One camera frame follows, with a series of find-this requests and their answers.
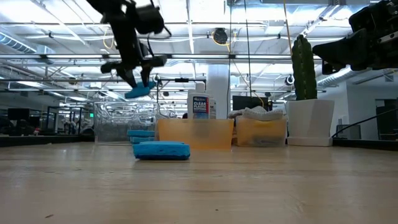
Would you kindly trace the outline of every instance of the cactus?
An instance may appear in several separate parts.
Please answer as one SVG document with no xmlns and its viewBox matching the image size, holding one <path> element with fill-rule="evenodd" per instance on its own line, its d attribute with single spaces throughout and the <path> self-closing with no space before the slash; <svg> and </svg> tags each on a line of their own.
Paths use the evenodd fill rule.
<svg viewBox="0 0 398 224">
<path fill-rule="evenodd" d="M 299 35 L 294 41 L 292 62 L 296 100 L 316 99 L 318 92 L 312 48 L 303 35 Z"/>
</svg>

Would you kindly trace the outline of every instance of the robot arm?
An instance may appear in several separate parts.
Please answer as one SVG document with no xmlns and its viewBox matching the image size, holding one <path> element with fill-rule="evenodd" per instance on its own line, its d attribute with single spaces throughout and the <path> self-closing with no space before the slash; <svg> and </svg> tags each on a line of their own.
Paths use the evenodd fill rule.
<svg viewBox="0 0 398 224">
<path fill-rule="evenodd" d="M 94 9 L 103 15 L 101 22 L 109 23 L 112 28 L 114 39 L 121 56 L 121 62 L 108 62 L 101 66 L 102 73 L 109 73 L 115 69 L 117 74 L 131 87 L 137 87 L 132 72 L 137 66 L 142 67 L 141 78 L 144 87 L 148 86 L 149 74 L 153 67 L 162 67 L 166 63 L 166 56 L 148 55 L 148 48 L 140 43 L 137 32 L 159 34 L 163 31 L 164 20 L 160 15 L 159 8 L 153 4 L 136 7 L 134 1 L 126 0 L 87 0 Z"/>
<path fill-rule="evenodd" d="M 398 0 L 384 0 L 349 18 L 353 33 L 344 39 L 314 46 L 322 58 L 322 73 L 329 75 L 350 65 L 366 68 L 398 68 Z"/>
</svg>

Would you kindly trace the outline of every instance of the white pot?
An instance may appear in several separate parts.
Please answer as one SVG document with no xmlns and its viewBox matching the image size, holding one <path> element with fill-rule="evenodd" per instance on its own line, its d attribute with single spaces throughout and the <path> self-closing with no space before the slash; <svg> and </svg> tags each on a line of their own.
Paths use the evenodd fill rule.
<svg viewBox="0 0 398 224">
<path fill-rule="evenodd" d="M 331 146 L 330 126 L 334 107 L 333 100 L 287 102 L 287 143 L 294 146 Z"/>
</svg>

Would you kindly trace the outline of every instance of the wooden tabletop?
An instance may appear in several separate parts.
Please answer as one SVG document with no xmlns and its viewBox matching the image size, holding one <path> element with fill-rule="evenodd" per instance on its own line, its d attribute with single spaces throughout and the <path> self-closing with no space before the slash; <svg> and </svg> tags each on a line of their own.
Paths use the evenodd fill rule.
<svg viewBox="0 0 398 224">
<path fill-rule="evenodd" d="M 0 149 L 0 223 L 397 223 L 398 153 L 286 147 L 136 161 L 92 143 Z"/>
</svg>

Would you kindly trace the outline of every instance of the translucent orange container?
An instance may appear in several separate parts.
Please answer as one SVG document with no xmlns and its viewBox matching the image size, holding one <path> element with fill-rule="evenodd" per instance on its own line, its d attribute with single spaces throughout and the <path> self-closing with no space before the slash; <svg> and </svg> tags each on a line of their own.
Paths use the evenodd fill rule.
<svg viewBox="0 0 398 224">
<path fill-rule="evenodd" d="M 160 119 L 161 141 L 181 141 L 191 149 L 231 149 L 232 119 Z"/>
<path fill-rule="evenodd" d="M 257 121 L 239 116 L 236 135 L 238 146 L 282 147 L 285 146 L 286 120 Z"/>
</svg>

